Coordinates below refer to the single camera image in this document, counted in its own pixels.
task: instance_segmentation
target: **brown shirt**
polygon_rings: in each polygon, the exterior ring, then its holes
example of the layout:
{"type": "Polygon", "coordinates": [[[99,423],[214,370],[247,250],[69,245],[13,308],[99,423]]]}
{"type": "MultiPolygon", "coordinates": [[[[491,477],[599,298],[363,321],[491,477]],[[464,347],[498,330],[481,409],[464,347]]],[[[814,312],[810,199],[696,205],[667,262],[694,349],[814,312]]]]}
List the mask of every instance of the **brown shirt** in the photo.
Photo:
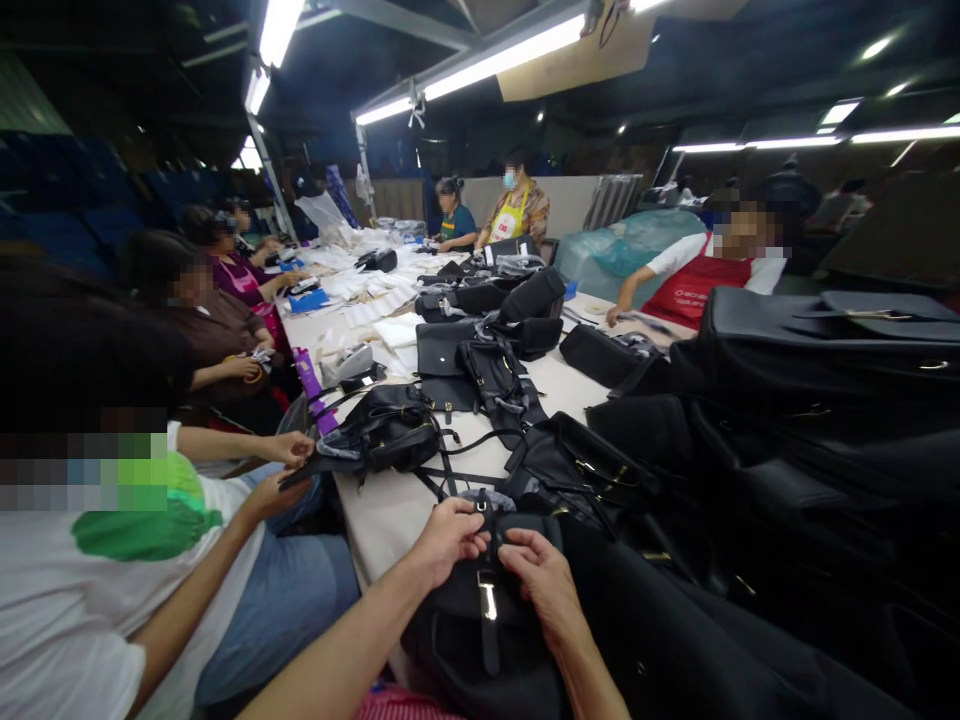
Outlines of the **brown shirt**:
{"type": "MultiPolygon", "coordinates": [[[[520,197],[516,199],[512,198],[512,195],[513,191],[508,190],[500,196],[493,210],[493,214],[490,216],[490,219],[487,220],[487,224],[483,226],[483,230],[490,232],[493,229],[494,221],[508,200],[510,207],[520,209],[523,205],[523,193],[520,193],[520,197]]],[[[532,236],[533,241],[537,243],[537,247],[540,247],[540,244],[547,237],[547,222],[549,219],[550,198],[548,198],[547,194],[540,189],[540,186],[531,179],[530,194],[527,196],[527,205],[523,210],[523,223],[520,226],[522,230],[521,234],[532,236]]]]}
{"type": "MultiPolygon", "coordinates": [[[[204,307],[209,315],[189,307],[165,307],[155,312],[159,320],[186,338],[193,349],[196,370],[219,365],[231,355],[250,354],[256,349],[260,341],[255,333],[266,327],[259,315],[220,290],[204,307]]],[[[214,405],[237,402],[253,397],[267,383],[266,373],[254,383],[246,383],[243,378],[227,378],[200,388],[196,396],[214,405]]]]}

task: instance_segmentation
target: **dark hair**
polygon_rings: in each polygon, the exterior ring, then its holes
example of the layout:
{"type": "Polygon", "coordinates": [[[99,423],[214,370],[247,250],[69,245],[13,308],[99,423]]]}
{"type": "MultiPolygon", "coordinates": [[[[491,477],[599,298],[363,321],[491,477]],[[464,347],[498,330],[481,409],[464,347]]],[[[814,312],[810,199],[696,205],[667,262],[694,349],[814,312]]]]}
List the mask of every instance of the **dark hair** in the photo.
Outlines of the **dark hair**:
{"type": "Polygon", "coordinates": [[[123,284],[151,307],[170,297],[170,283],[191,267],[206,266],[203,252],[167,230],[142,230],[130,236],[120,256],[123,284]]]}
{"type": "Polygon", "coordinates": [[[443,178],[437,183],[437,195],[456,195],[460,202],[460,191],[463,190],[463,180],[457,177],[443,178]]]}
{"type": "Polygon", "coordinates": [[[867,181],[864,178],[847,180],[840,188],[840,192],[844,195],[849,195],[850,193],[855,193],[857,190],[862,190],[866,184],[867,181]]]}
{"type": "MultiPolygon", "coordinates": [[[[11,414],[11,430],[98,432],[106,429],[103,408],[130,408],[137,431],[163,432],[193,381],[192,353],[179,334],[130,298],[45,258],[0,257],[0,298],[4,367],[32,393],[11,414]]],[[[33,437],[11,450],[31,457],[44,442],[33,437]]]]}
{"type": "Polygon", "coordinates": [[[523,171],[527,175],[533,174],[533,166],[537,162],[537,156],[526,145],[519,145],[507,153],[506,159],[503,161],[504,165],[509,165],[511,167],[519,168],[523,167],[523,171]]]}
{"type": "Polygon", "coordinates": [[[212,247],[224,233],[233,234],[234,220],[227,211],[213,212],[202,205],[187,205],[180,217],[180,228],[187,240],[198,247],[212,247]]]}

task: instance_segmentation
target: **yellow apron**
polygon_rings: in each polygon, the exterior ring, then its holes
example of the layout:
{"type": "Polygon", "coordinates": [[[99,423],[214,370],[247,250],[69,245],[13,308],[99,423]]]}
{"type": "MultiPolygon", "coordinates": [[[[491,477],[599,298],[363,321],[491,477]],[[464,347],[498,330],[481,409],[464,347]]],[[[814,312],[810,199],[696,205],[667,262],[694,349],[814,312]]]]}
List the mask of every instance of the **yellow apron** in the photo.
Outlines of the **yellow apron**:
{"type": "Polygon", "coordinates": [[[527,189],[523,193],[523,203],[519,209],[510,207],[510,195],[513,195],[513,192],[507,196],[506,202],[503,203],[503,209],[493,222],[490,242],[512,240],[523,235],[523,211],[527,209],[527,196],[529,194],[530,183],[527,183],[527,189]]]}

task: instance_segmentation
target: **ceiling light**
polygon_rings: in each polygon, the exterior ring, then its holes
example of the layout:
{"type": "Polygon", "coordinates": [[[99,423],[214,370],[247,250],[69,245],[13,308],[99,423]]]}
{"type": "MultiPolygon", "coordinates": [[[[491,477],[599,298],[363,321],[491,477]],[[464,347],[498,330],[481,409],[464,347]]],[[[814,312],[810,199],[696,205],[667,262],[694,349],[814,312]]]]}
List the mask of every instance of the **ceiling light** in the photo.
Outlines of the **ceiling light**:
{"type": "Polygon", "coordinates": [[[543,57],[554,50],[572,45],[580,39],[580,30],[583,29],[583,23],[584,16],[578,15],[572,20],[535,35],[512,48],[499,52],[486,60],[481,60],[466,70],[461,70],[448,78],[427,85],[424,95],[428,101],[436,100],[438,97],[465,88],[467,85],[472,85],[538,57],[543,57]]]}
{"type": "Polygon", "coordinates": [[[786,150],[800,147],[825,147],[839,143],[840,138],[831,135],[829,137],[791,138],[789,140],[754,140],[747,143],[747,147],[755,150],[786,150]]]}
{"type": "Polygon", "coordinates": [[[250,75],[250,85],[247,87],[247,100],[244,106],[251,115],[260,112],[260,106],[263,105],[263,99],[267,96],[267,90],[270,89],[270,76],[263,71],[254,70],[250,75]]]}
{"type": "Polygon", "coordinates": [[[654,5],[660,5],[667,2],[667,0],[630,0],[630,9],[633,12],[643,12],[644,10],[649,10],[654,5]]]}
{"type": "Polygon", "coordinates": [[[738,152],[745,145],[737,143],[714,143],[712,145],[677,145],[674,152],[703,153],[703,152],[738,152]]]}
{"type": "Polygon", "coordinates": [[[854,102],[845,102],[838,103],[830,108],[830,112],[823,116],[823,120],[820,121],[821,125],[839,125],[848,117],[850,113],[856,110],[860,106],[860,101],[856,100],[854,102]]]}
{"type": "Polygon", "coordinates": [[[410,98],[403,98],[402,100],[397,100],[389,105],[384,105],[381,108],[377,108],[376,110],[371,110],[363,115],[358,115],[357,125],[369,125],[370,123],[377,122],[378,120],[383,120],[384,118],[388,118],[393,115],[399,115],[405,110],[410,110],[412,107],[413,103],[410,102],[410,98]]]}
{"type": "Polygon", "coordinates": [[[881,133],[854,135],[855,145],[881,142],[909,142],[911,140],[952,140],[960,138],[960,127],[920,128],[918,130],[891,130],[881,133]]]}
{"type": "Polygon", "coordinates": [[[896,167],[897,165],[899,165],[899,164],[900,164],[900,161],[903,160],[903,159],[907,156],[907,153],[908,153],[908,152],[910,152],[911,150],[913,150],[913,146],[916,145],[916,144],[917,144],[917,141],[914,140],[912,143],[910,143],[909,145],[907,145],[907,147],[904,149],[904,151],[903,151],[902,153],[900,153],[899,155],[897,155],[897,159],[893,161],[893,164],[892,164],[890,167],[896,167]]]}
{"type": "Polygon", "coordinates": [[[886,37],[883,40],[878,40],[873,45],[871,45],[870,47],[868,47],[866,50],[863,51],[863,55],[860,56],[860,59],[869,60],[870,58],[876,55],[879,55],[887,48],[887,45],[889,45],[891,42],[893,42],[892,37],[886,37]]]}
{"type": "Polygon", "coordinates": [[[303,0],[270,0],[260,35],[260,59],[264,65],[280,67],[287,46],[303,10],[303,0]]]}

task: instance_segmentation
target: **white sleeve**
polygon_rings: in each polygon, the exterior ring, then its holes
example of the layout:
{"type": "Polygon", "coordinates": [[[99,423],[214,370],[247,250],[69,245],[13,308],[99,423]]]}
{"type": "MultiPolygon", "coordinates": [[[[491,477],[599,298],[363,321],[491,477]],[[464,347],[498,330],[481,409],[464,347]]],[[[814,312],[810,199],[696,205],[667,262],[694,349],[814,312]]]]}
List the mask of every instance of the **white sleeve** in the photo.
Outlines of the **white sleeve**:
{"type": "Polygon", "coordinates": [[[699,255],[706,242],[707,236],[704,233],[687,235],[648,262],[647,267],[657,275],[670,277],[699,255]]]}
{"type": "Polygon", "coordinates": [[[772,295],[786,266],[787,261],[784,258],[757,258],[753,261],[752,274],[746,289],[753,290],[758,295],[772,295]]]}

